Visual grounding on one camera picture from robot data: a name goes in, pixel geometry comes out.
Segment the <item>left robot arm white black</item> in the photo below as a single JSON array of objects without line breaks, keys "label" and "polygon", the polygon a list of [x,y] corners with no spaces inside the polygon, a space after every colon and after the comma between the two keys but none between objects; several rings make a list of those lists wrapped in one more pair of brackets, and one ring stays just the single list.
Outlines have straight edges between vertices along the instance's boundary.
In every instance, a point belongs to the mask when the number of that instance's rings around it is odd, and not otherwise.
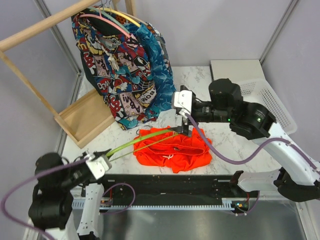
[{"label": "left robot arm white black", "polygon": [[[110,191],[101,178],[112,167],[107,151],[84,152],[71,167],[56,152],[41,156],[35,163],[37,184],[28,216],[33,225],[53,240],[98,240],[99,209]],[[71,190],[83,185],[85,200],[79,226],[74,223]]]}]

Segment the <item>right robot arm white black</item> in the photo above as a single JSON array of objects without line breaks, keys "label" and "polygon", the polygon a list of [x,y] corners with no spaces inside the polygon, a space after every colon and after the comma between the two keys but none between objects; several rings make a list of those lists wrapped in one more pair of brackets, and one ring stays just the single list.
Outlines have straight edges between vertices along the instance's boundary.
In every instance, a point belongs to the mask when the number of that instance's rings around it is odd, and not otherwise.
[{"label": "right robot arm white black", "polygon": [[280,169],[266,172],[234,173],[229,191],[235,197],[253,191],[277,191],[294,202],[317,200],[320,197],[320,163],[306,154],[286,134],[276,117],[262,104],[244,101],[241,88],[227,78],[220,78],[208,87],[210,100],[202,101],[185,86],[172,96],[172,107],[182,117],[174,131],[189,136],[189,127],[199,123],[227,123],[235,134],[252,141],[257,150],[265,150]]}]

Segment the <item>orange mesh shorts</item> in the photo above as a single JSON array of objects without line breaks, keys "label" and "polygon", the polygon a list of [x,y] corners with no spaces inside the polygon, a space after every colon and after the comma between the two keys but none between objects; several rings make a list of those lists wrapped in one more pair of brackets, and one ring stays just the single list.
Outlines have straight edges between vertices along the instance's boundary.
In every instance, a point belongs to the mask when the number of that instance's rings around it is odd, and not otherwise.
[{"label": "orange mesh shorts", "polygon": [[167,167],[175,174],[207,166],[212,161],[210,148],[195,128],[190,137],[169,131],[134,143],[133,149],[141,165]]}]

